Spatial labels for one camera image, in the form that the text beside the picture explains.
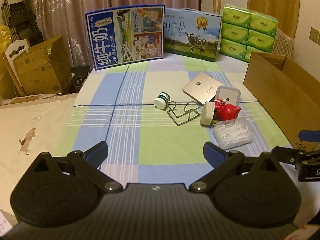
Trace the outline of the beige TP-Link router box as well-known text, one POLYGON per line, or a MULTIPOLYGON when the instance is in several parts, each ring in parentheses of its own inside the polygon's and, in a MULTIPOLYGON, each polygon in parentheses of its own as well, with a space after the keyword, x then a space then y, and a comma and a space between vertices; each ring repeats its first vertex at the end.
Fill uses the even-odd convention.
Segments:
POLYGON ((204 105, 216 96, 217 88, 222 85, 211 76, 199 73, 182 88, 182 91, 204 105))

